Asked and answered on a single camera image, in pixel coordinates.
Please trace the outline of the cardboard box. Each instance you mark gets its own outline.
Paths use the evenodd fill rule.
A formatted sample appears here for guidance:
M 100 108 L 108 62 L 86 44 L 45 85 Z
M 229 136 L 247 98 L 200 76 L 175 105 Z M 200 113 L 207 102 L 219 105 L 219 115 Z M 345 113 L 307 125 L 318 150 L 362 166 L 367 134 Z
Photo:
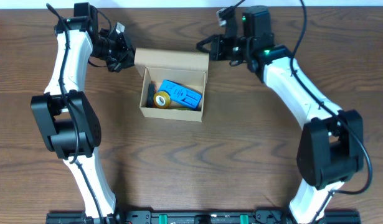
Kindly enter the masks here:
M 204 97 L 208 78 L 209 55 L 199 52 L 181 52 L 172 50 L 156 50 L 137 48 L 135 53 L 135 67 L 143 78 L 143 87 L 139 108 L 147 118 L 175 119 L 201 122 L 204 113 Z M 178 111 L 173 108 L 185 108 L 174 101 L 161 109 L 146 107 L 148 85 L 154 82 L 156 91 L 163 80 L 178 83 L 202 95 L 196 110 Z

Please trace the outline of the blue plastic tray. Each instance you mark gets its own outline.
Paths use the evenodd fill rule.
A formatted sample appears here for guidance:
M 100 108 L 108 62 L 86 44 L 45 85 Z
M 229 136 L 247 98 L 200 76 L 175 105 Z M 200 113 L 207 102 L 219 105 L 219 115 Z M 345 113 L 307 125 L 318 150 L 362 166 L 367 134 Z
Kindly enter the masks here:
M 193 110 L 197 109 L 202 99 L 200 93 L 169 80 L 163 80 L 162 85 L 159 87 L 159 91 L 166 92 L 171 101 Z

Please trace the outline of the red black stapler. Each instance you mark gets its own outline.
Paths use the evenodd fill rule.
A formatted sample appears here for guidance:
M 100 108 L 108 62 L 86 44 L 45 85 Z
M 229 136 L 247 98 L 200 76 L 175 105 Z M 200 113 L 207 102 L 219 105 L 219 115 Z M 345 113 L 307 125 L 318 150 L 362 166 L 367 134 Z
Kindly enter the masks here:
M 154 95 L 156 93 L 156 85 L 154 82 L 151 82 L 148 85 L 148 93 L 147 93 L 147 100 L 146 100 L 146 107 L 147 108 L 154 108 Z

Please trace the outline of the yellow tape roll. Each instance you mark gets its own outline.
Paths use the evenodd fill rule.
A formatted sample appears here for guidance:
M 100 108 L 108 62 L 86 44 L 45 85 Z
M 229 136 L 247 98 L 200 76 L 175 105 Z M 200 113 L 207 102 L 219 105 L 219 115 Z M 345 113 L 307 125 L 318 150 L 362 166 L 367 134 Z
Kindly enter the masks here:
M 161 109 L 167 108 L 171 104 L 171 98 L 165 91 L 158 91 L 154 94 L 154 104 Z

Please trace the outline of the yellow highlighter pen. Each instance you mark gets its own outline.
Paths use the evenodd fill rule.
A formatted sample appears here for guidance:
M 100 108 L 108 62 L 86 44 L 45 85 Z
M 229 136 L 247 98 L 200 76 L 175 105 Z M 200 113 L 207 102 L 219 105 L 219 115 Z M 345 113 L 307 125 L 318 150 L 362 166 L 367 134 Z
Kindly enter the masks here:
M 191 108 L 173 108 L 171 110 L 178 110 L 178 111 L 193 111 Z

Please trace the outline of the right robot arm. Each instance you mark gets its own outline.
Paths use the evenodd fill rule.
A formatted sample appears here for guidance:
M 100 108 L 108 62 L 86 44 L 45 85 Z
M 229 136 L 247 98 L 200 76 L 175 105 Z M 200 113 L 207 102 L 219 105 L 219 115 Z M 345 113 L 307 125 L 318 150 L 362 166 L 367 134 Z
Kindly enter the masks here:
M 303 73 L 295 51 L 277 45 L 266 6 L 251 6 L 242 14 L 244 33 L 237 34 L 235 7 L 217 11 L 223 34 L 197 43 L 211 60 L 242 63 L 284 102 L 301 127 L 296 156 L 302 177 L 296 195 L 284 212 L 261 210 L 259 223 L 359 223 L 353 210 L 327 210 L 334 194 L 363 167 L 362 118 L 344 111 L 325 97 Z

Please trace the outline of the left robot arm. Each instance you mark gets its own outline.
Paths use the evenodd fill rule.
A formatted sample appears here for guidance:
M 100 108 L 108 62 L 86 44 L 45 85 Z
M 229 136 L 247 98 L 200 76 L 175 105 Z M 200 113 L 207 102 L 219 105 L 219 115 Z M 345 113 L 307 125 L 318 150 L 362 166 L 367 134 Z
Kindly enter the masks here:
M 74 176 L 85 210 L 49 212 L 46 222 L 127 223 L 102 169 L 102 131 L 85 94 L 85 80 L 90 58 L 104 61 L 109 72 L 120 72 L 134 65 L 135 49 L 124 25 L 99 29 L 102 12 L 88 2 L 76 3 L 73 17 L 60 16 L 50 4 L 47 8 L 58 18 L 58 52 L 52 78 L 44 94 L 32 97 L 31 110 L 46 148 Z

